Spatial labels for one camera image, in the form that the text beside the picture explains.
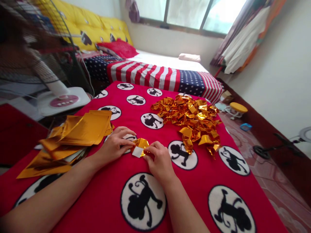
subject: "tufted headboard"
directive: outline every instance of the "tufted headboard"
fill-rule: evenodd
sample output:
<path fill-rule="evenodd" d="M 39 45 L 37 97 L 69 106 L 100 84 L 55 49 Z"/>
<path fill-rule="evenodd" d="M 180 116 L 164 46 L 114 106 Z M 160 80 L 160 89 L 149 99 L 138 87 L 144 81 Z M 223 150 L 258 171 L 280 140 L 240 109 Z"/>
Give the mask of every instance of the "tufted headboard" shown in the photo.
<path fill-rule="evenodd" d="M 111 42 L 117 38 L 133 45 L 127 25 L 122 20 L 101 17 L 89 10 L 61 0 L 52 0 L 52 2 L 50 0 L 35 0 L 35 2 L 42 14 L 50 18 L 56 31 L 67 33 L 68 27 L 74 44 L 81 50 L 97 50 L 95 43 Z"/>

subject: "folded gold foil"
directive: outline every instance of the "folded gold foil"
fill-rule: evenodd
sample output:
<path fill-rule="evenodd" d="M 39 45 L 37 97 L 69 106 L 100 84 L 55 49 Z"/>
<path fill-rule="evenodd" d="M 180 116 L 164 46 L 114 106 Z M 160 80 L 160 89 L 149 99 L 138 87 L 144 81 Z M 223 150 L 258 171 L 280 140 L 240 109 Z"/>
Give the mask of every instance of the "folded gold foil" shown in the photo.
<path fill-rule="evenodd" d="M 158 116 L 163 123 L 181 126 L 182 140 L 187 153 L 192 154 L 193 142 L 200 141 L 215 159 L 215 152 L 221 148 L 220 137 L 216 125 L 220 120 L 213 120 L 219 112 L 215 106 L 207 105 L 207 101 L 193 100 L 190 96 L 177 95 L 175 100 L 163 98 L 151 106 L 152 110 L 159 110 Z"/>
<path fill-rule="evenodd" d="M 47 139 L 39 142 L 44 147 L 19 174 L 27 178 L 64 173 L 84 158 L 87 147 L 99 144 L 112 133 L 111 111 L 90 110 L 83 116 L 67 116 L 62 126 L 55 127 Z"/>
<path fill-rule="evenodd" d="M 149 142 L 146 140 L 146 139 L 143 139 L 143 138 L 139 138 L 139 139 L 136 139 L 135 141 L 133 141 L 135 143 L 135 146 L 133 146 L 130 151 L 131 153 L 133 153 L 135 147 L 140 147 L 142 149 L 145 149 L 147 147 L 149 147 Z M 142 151 L 142 154 L 140 155 L 140 157 L 143 157 L 145 156 L 146 154 L 148 154 L 147 152 L 144 152 Z"/>

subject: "white circle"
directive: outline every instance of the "white circle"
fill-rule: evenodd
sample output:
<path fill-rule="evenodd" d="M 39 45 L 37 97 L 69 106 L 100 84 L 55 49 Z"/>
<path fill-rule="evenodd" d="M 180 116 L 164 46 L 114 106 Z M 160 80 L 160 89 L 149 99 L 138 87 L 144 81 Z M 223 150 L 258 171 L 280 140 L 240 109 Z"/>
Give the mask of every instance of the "white circle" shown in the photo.
<path fill-rule="evenodd" d="M 215 186 L 208 196 L 208 206 L 221 232 L 256 232 L 255 221 L 248 206 L 232 189 L 223 185 Z"/>
<path fill-rule="evenodd" d="M 103 106 L 103 107 L 100 107 L 98 110 L 112 111 L 112 115 L 111 115 L 110 120 L 115 120 L 115 119 L 119 118 L 122 114 L 121 110 L 118 107 L 113 106 L 113 105 Z"/>
<path fill-rule="evenodd" d="M 131 90 L 134 88 L 134 86 L 130 83 L 119 83 L 117 85 L 117 88 L 121 89 L 121 90 Z"/>
<path fill-rule="evenodd" d="M 111 134 L 107 135 L 107 137 L 105 138 L 104 142 L 107 141 L 107 139 L 110 137 Z M 130 141 L 135 141 L 137 139 L 136 136 L 132 135 L 132 134 L 127 134 L 123 137 L 124 139 L 130 140 Z M 124 154 L 130 153 L 131 150 L 128 149 L 127 151 L 124 152 Z"/>
<path fill-rule="evenodd" d="M 161 95 L 163 95 L 162 91 L 160 89 L 156 89 L 156 88 L 149 88 L 147 90 L 147 93 L 149 95 L 152 95 L 152 96 L 161 96 Z"/>
<path fill-rule="evenodd" d="M 94 99 L 100 99 L 106 97 L 108 95 L 108 91 L 102 90 Z"/>
<path fill-rule="evenodd" d="M 179 95 L 182 95 L 182 96 L 189 96 L 189 97 L 192 97 L 191 95 L 188 95 L 188 94 L 185 94 L 185 93 L 178 93 Z"/>
<path fill-rule="evenodd" d="M 235 173 L 242 176 L 247 176 L 250 173 L 245 159 L 235 149 L 229 146 L 223 146 L 219 149 L 218 153 L 224 164 Z"/>
<path fill-rule="evenodd" d="M 57 180 L 59 177 L 62 176 L 60 174 L 53 174 L 53 175 L 46 175 L 38 179 L 35 183 L 33 183 L 16 201 L 13 208 L 18 206 L 19 204 L 23 203 L 25 200 L 31 198 L 34 194 L 51 184 L 53 181 Z"/>
<path fill-rule="evenodd" d="M 160 129 L 163 127 L 163 119 L 157 114 L 145 113 L 140 117 L 142 123 L 151 129 Z"/>
<path fill-rule="evenodd" d="M 146 103 L 146 100 L 140 95 L 129 95 L 126 101 L 132 105 L 144 105 Z"/>
<path fill-rule="evenodd" d="M 192 170 L 198 164 L 198 156 L 195 151 L 189 155 L 182 141 L 172 141 L 168 145 L 168 151 L 174 164 L 185 170 Z"/>
<path fill-rule="evenodd" d="M 122 214 L 127 223 L 138 231 L 156 228 L 164 218 L 166 206 L 160 183 L 148 173 L 132 176 L 122 190 Z"/>

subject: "wall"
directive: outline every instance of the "wall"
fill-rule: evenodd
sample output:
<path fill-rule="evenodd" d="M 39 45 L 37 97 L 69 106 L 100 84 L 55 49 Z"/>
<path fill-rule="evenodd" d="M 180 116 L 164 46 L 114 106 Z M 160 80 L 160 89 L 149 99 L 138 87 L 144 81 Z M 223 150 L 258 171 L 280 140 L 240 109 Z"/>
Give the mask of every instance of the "wall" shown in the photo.
<path fill-rule="evenodd" d="M 254 60 L 228 85 L 287 138 L 311 126 L 311 1 L 288 0 Z M 311 144 L 297 147 L 311 158 Z"/>
<path fill-rule="evenodd" d="M 100 16 L 121 19 L 120 3 L 118 0 L 63 0 L 78 7 L 90 10 Z"/>
<path fill-rule="evenodd" d="M 124 5 L 125 0 L 120 0 L 122 17 L 136 49 L 172 57 L 178 57 L 181 53 L 198 54 L 204 68 L 215 74 L 209 63 L 223 39 L 134 24 Z"/>

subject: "small stool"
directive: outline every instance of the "small stool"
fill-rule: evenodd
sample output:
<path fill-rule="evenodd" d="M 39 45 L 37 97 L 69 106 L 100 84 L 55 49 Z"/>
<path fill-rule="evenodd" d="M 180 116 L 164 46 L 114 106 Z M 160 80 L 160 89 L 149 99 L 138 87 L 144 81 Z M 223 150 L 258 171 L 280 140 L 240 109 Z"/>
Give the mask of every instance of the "small stool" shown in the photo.
<path fill-rule="evenodd" d="M 230 103 L 230 106 L 225 107 L 222 112 L 227 112 L 232 117 L 230 118 L 231 120 L 234 120 L 235 117 L 241 118 L 243 113 L 248 112 L 247 108 L 245 108 L 243 105 L 232 102 Z"/>

